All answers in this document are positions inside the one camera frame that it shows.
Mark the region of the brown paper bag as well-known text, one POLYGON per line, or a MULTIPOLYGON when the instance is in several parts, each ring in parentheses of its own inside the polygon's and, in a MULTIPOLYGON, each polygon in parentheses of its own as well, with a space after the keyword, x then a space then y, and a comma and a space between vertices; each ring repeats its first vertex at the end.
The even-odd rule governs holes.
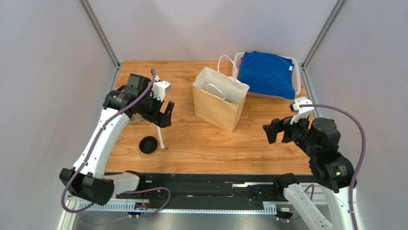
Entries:
POLYGON ((193 83, 195 117, 232 133, 236 128, 249 91, 249 85, 240 82, 236 74, 224 75, 220 70, 203 68, 193 83))

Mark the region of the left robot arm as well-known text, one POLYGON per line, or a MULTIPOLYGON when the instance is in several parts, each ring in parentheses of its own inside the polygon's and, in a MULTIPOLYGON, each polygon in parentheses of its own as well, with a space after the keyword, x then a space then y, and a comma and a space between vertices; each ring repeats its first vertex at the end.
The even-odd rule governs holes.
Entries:
POLYGON ((138 188, 142 179, 139 173, 105 175, 105 168, 117 139, 133 115, 139 114, 160 128, 171 126, 174 103, 168 102, 165 112, 160 110, 172 84, 161 80, 154 69, 151 74, 151 79, 130 74, 125 85, 106 95, 98 125, 85 150, 70 169, 63 168, 59 174, 65 186, 62 204, 66 194, 70 194, 103 206, 113 196, 138 188))

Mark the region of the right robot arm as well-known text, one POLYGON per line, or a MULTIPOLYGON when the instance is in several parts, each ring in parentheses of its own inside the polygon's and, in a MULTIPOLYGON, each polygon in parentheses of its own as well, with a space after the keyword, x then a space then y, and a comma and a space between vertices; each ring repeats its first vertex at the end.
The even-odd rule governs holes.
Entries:
POLYGON ((301 188, 292 173, 278 176, 274 182, 277 196, 289 201, 311 230, 363 230, 357 208, 357 170, 339 151, 341 134, 334 120, 302 118, 291 124, 291 117, 274 119, 263 125, 268 142, 276 142, 283 132, 282 143, 293 142, 309 158, 311 172, 320 185, 329 207, 327 220, 301 188))

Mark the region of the white wrapped straw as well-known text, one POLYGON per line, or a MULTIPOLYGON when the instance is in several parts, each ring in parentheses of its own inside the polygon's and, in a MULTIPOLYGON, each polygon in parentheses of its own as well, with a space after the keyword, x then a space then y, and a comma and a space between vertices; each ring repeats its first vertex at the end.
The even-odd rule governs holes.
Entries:
POLYGON ((165 145, 164 145, 163 138, 162 138, 161 128, 160 128, 160 127, 157 127, 157 131, 158 131, 158 137, 159 137, 160 148, 161 148, 161 149, 164 149, 164 148, 165 148, 165 145))

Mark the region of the blue folded towel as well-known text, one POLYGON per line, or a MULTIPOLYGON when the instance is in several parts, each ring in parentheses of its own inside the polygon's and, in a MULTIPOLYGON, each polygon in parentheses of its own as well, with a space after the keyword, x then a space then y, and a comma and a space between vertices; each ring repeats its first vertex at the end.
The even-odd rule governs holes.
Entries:
POLYGON ((241 58, 238 80, 249 85, 249 92, 294 99, 293 68, 290 58, 258 51, 246 52, 241 58))

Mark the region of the white plastic basket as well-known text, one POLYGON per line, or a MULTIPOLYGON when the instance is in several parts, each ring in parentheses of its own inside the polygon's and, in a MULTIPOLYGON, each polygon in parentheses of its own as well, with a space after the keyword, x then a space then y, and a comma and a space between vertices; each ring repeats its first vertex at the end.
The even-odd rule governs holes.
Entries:
MULTIPOLYGON (((243 57, 245 52, 238 52, 235 54, 234 59, 233 59, 233 72, 232 76, 238 78, 238 73, 239 73, 239 67, 241 64, 241 58, 243 57)), ((300 78, 300 69, 298 62, 295 58, 293 57, 287 57, 287 56, 282 56, 284 58, 290 58, 292 62, 294 63, 294 68, 292 71, 292 87, 295 89, 295 97, 300 94, 301 92, 301 78, 300 78)), ((278 96, 267 96, 264 94, 257 94, 253 92, 248 92, 249 96, 256 96, 256 97, 263 97, 263 98, 273 98, 273 99, 285 99, 283 97, 278 97, 278 96)))

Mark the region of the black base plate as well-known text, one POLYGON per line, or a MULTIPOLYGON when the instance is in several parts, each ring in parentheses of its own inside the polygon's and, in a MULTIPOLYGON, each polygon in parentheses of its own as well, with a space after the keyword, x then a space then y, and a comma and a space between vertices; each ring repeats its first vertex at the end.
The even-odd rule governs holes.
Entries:
POLYGON ((148 208, 208 211, 263 210, 266 202, 287 204, 278 191, 276 174, 146 173, 137 188, 142 194, 119 199, 144 199, 148 208))

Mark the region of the aluminium frame rail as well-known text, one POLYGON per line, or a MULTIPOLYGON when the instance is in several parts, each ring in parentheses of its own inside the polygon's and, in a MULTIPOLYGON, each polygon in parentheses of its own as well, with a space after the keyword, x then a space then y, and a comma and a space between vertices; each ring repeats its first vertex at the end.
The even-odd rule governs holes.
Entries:
POLYGON ((276 214, 267 205, 288 204, 300 215, 320 217, 314 201, 324 199, 335 216, 347 215, 355 198, 349 197, 350 180, 319 181, 312 175, 138 173, 127 171, 102 176, 60 173, 72 196, 89 207, 108 206, 117 199, 132 215, 148 217, 165 211, 181 213, 254 212, 276 214))

